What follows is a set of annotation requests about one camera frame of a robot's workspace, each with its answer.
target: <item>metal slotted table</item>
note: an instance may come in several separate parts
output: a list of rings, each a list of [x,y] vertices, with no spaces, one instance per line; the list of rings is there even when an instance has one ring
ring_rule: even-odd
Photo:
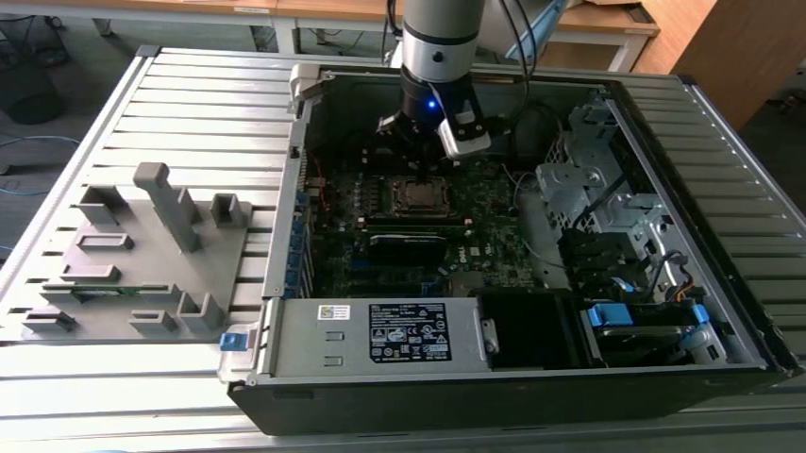
[[[193,199],[210,200],[226,191],[256,207],[230,322],[258,318],[294,120],[288,78],[300,60],[375,65],[370,59],[181,49],[135,58],[0,273],[1,312],[23,300],[41,300],[37,284],[59,270],[60,254],[83,222],[69,207],[81,186],[115,184],[125,197],[144,197],[131,176],[141,161],[156,160],[172,168],[171,183],[189,187]],[[483,69],[507,71],[500,66]],[[673,76],[544,74],[613,78],[625,84],[793,351],[806,355],[806,223],[699,89]],[[741,446],[769,445],[773,436],[793,443],[806,440],[798,432],[806,428],[803,378],[758,394],[710,400],[661,420],[392,436],[270,437],[228,398],[215,375],[218,362],[214,344],[1,347],[0,441],[12,442],[1,449],[376,450],[607,439],[596,448],[610,451],[623,449],[621,440],[651,437],[674,451],[686,439],[699,439],[699,451],[703,439],[711,445],[707,451],[719,451],[710,448],[731,439],[741,444],[731,447],[738,451]],[[667,437],[679,435],[698,437]]]

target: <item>white sticker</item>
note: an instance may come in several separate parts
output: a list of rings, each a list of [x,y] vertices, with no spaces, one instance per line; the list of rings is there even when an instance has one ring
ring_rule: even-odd
[[[268,8],[234,8],[235,12],[251,12],[254,14],[268,14]]]
[[[320,321],[344,321],[350,319],[350,305],[320,305],[318,313]]]
[[[639,28],[627,28],[625,30],[625,33],[630,33],[633,35],[651,35],[653,33],[655,33],[654,30],[642,30]]]

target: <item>motherboard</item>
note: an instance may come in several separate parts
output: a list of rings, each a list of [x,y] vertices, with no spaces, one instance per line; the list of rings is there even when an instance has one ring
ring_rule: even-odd
[[[306,184],[316,297],[450,297],[535,286],[500,162],[446,161],[426,176],[326,156],[316,163],[314,172],[324,172]]]

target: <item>power supply label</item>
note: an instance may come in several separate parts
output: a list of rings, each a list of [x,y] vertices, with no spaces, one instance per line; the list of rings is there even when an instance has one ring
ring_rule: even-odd
[[[370,358],[375,363],[448,361],[444,304],[370,305]]]

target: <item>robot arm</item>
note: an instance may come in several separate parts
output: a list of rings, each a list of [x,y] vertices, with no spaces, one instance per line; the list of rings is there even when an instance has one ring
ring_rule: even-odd
[[[400,111],[379,133],[408,147],[423,165],[423,145],[439,138],[444,155],[459,160],[490,146],[470,68],[476,54],[483,0],[408,0],[404,11]]]

